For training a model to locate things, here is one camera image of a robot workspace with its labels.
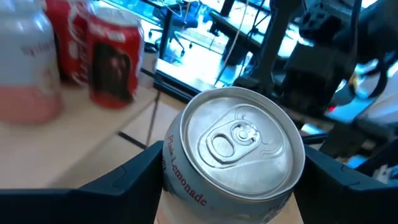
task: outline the pink can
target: pink can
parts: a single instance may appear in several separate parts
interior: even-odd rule
[[[5,0],[0,20],[0,121],[32,124],[56,117],[62,99],[50,21],[34,0]]]

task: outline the pull tab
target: pull tab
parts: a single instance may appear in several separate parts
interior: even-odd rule
[[[231,146],[230,150],[215,147],[215,139],[223,138]],[[234,163],[261,143],[257,127],[244,119],[237,119],[212,130],[206,137],[210,154],[222,164]]]

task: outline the coca-cola can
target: coca-cola can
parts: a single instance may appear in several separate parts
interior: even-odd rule
[[[129,11],[96,6],[88,23],[90,98],[119,109],[133,101],[144,51],[141,20]]]
[[[88,77],[87,20],[90,0],[42,0],[55,32],[61,80],[86,85]]]

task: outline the red soda can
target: red soda can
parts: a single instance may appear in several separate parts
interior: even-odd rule
[[[96,6],[88,22],[87,44],[90,98],[114,109],[132,103],[144,51],[140,18]]]
[[[64,83],[85,85],[88,81],[87,20],[90,0],[43,0],[53,25],[57,60]]]

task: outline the can rim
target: can rim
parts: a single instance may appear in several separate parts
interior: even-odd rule
[[[237,90],[249,91],[249,92],[251,92],[251,93],[253,93],[253,94],[257,95],[257,96],[264,97],[264,98],[267,100],[267,102],[271,104],[271,106],[276,107],[276,108],[278,108],[278,109],[280,110],[281,116],[284,116],[285,120],[289,123],[289,126],[295,126],[294,123],[293,123],[293,121],[290,119],[290,117],[287,115],[287,113],[286,113],[280,106],[278,106],[278,105],[277,105],[276,103],[274,103],[272,100],[268,99],[268,98],[265,97],[265,96],[262,96],[261,94],[255,92],[255,91],[248,90],[248,89],[241,88],[241,87],[237,87],[237,86],[230,86],[230,87],[218,88],[218,89],[214,89],[214,90],[206,90],[206,91],[203,91],[203,92],[201,92],[200,94],[197,94],[196,96],[194,96],[194,97],[192,98],[192,100],[190,100],[190,102],[186,105],[185,109],[184,109],[183,112],[182,112],[180,124],[179,124],[179,126],[178,126],[178,127],[179,127],[179,134],[180,134],[180,141],[182,142],[182,148],[183,148],[184,154],[185,154],[185,156],[187,157],[188,161],[190,162],[191,166],[201,175],[202,178],[204,178],[208,183],[210,183],[211,186],[216,187],[218,190],[222,191],[223,193],[226,193],[226,194],[228,194],[229,196],[236,197],[236,198],[238,198],[238,199],[250,200],[250,201],[256,201],[256,202],[262,202],[262,201],[267,201],[267,200],[269,200],[269,199],[271,199],[271,198],[278,197],[278,196],[280,196],[280,195],[283,195],[283,194],[285,194],[285,193],[291,191],[291,190],[293,189],[293,187],[294,187],[294,186],[297,184],[297,182],[299,181],[299,179],[300,179],[300,177],[301,177],[301,175],[302,175],[302,173],[303,173],[304,165],[305,165],[305,149],[304,149],[304,144],[303,144],[302,138],[300,137],[300,133],[299,133],[299,131],[297,130],[297,128],[295,128],[295,129],[293,130],[293,132],[294,132],[295,135],[297,134],[297,136],[299,136],[299,138],[298,138],[297,140],[299,140],[300,146],[299,146],[299,149],[296,149],[297,146],[294,146],[294,147],[291,148],[291,150],[301,150],[301,151],[303,152],[302,158],[299,158],[299,159],[302,160],[302,163],[300,164],[300,167],[299,167],[300,170],[299,170],[299,172],[298,172],[297,178],[296,178],[290,185],[286,186],[286,188],[285,188],[284,190],[282,190],[282,191],[280,191],[280,192],[277,192],[276,194],[266,195],[266,196],[261,197],[261,198],[249,198],[249,197],[243,197],[242,195],[239,195],[239,194],[234,194],[234,193],[232,193],[232,192],[230,192],[230,191],[227,191],[226,189],[222,188],[222,186],[216,184],[216,182],[215,182],[214,180],[211,180],[211,178],[208,177],[208,176],[205,174],[205,172],[199,167],[199,165],[197,164],[197,162],[194,161],[194,160],[192,159],[192,156],[190,155],[190,153],[187,151],[187,148],[185,147],[186,144],[185,144],[184,135],[183,135],[183,132],[182,132],[182,131],[183,131],[183,121],[184,121],[184,118],[187,117],[187,115],[186,115],[187,108],[189,108],[189,107],[194,103],[195,99],[197,99],[197,98],[199,98],[199,97],[203,97],[203,96],[202,96],[203,94],[206,94],[206,93],[211,92],[211,91],[222,91],[222,90],[224,90],[224,89],[226,89],[226,88],[234,88],[234,89],[237,89]]]
[[[129,16],[128,19],[125,19],[124,22],[116,22],[112,19],[109,19],[109,17],[105,17],[104,15],[98,15],[98,10],[101,10],[103,12],[108,11],[108,12],[117,12],[118,14],[123,16]],[[118,26],[118,27],[139,27],[141,18],[135,14],[133,14],[130,11],[127,11],[125,9],[116,9],[116,8],[111,8],[111,7],[104,7],[104,6],[91,6],[91,13],[93,16],[98,18],[99,20],[106,22],[108,24]]]

